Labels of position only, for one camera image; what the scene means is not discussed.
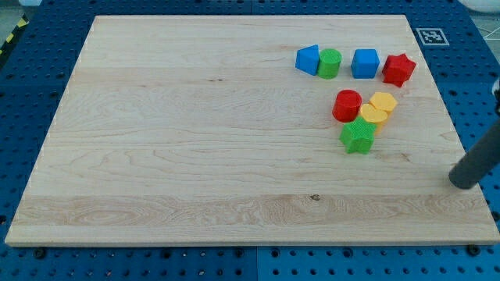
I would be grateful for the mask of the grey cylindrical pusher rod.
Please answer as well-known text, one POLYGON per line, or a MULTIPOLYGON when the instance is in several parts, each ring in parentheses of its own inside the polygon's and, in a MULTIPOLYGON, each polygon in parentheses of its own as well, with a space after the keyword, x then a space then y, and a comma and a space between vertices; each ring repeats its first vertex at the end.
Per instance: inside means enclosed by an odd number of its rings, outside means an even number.
POLYGON ((499 164, 499 120, 451 169, 448 178, 459 189, 474 187, 485 175, 499 164))

